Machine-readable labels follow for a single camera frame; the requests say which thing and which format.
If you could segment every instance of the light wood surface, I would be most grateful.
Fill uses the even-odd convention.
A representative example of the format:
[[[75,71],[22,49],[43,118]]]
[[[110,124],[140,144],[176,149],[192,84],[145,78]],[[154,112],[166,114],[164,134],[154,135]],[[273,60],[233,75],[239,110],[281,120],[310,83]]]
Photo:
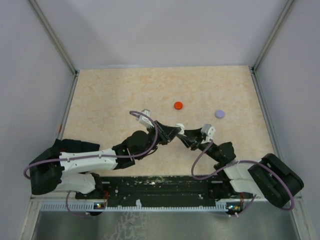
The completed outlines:
[[[183,109],[174,109],[174,103]],[[63,138],[98,143],[100,149],[121,143],[145,130],[130,110],[151,110],[162,124],[186,129],[212,124],[216,144],[232,142],[237,159],[256,160],[272,153],[272,145],[248,66],[117,68],[81,70]],[[216,110],[225,117],[215,117]],[[190,175],[200,154],[176,138],[136,165],[97,170],[102,176]],[[216,162],[204,156],[196,174],[214,171]]]

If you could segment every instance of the gray floor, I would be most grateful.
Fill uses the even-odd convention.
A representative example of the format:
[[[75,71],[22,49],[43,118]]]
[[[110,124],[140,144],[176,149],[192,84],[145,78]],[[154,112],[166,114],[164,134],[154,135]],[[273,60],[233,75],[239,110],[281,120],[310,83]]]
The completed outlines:
[[[209,212],[41,211],[33,240],[296,240],[291,213],[255,202],[239,218]]]

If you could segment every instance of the purple disc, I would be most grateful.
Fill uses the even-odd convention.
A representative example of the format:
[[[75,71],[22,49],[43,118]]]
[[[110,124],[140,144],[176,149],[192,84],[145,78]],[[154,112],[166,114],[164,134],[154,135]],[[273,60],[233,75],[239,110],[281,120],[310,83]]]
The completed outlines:
[[[222,110],[217,110],[215,111],[214,115],[217,119],[222,119],[225,116],[225,112]]]

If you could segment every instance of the white wall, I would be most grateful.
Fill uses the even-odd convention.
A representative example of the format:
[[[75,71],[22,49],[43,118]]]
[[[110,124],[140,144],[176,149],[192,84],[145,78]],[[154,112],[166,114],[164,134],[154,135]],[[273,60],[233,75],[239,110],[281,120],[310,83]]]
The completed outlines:
[[[258,77],[287,164],[320,238],[320,1],[296,1]]]
[[[77,69],[250,65],[286,0],[37,0]]]
[[[26,0],[0,1],[0,238],[29,203],[23,169],[54,141],[73,76]]]

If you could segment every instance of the red disc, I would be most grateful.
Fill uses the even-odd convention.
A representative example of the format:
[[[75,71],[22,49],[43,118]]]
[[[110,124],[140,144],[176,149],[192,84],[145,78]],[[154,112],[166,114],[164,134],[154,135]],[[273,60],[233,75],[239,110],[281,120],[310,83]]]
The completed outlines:
[[[177,102],[174,104],[174,108],[177,109],[177,110],[182,109],[183,106],[184,106],[184,105],[183,105],[182,102],[180,102],[180,101],[177,101]]]

